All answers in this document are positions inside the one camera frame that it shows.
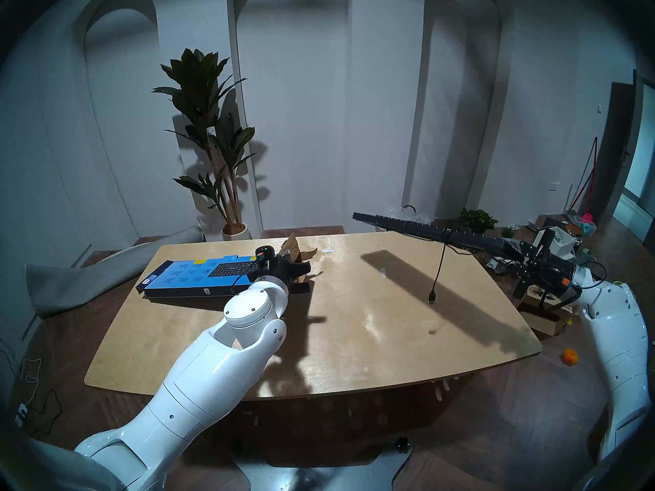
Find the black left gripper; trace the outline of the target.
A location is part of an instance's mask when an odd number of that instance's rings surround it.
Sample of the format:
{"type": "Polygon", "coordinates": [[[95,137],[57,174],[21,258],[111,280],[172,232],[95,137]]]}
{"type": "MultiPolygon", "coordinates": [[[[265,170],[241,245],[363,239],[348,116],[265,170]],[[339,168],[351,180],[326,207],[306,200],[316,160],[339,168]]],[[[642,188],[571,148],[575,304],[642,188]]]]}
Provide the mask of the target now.
{"type": "Polygon", "coordinates": [[[267,261],[266,276],[273,276],[287,287],[293,282],[305,282],[309,279],[311,264],[309,262],[293,262],[289,257],[273,257],[267,261]]]}

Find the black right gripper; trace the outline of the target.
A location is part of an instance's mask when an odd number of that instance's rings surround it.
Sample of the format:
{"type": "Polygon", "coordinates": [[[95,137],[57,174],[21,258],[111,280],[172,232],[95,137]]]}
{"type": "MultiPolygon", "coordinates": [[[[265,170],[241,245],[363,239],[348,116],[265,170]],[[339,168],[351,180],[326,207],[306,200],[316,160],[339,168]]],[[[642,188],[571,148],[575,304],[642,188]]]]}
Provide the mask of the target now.
{"type": "Polygon", "coordinates": [[[516,268],[519,280],[513,291],[514,298],[522,299],[533,285],[559,298],[571,288],[576,265],[550,251],[555,235],[554,230],[545,230],[537,245],[522,240],[504,239],[506,258],[523,261],[516,268]]]}

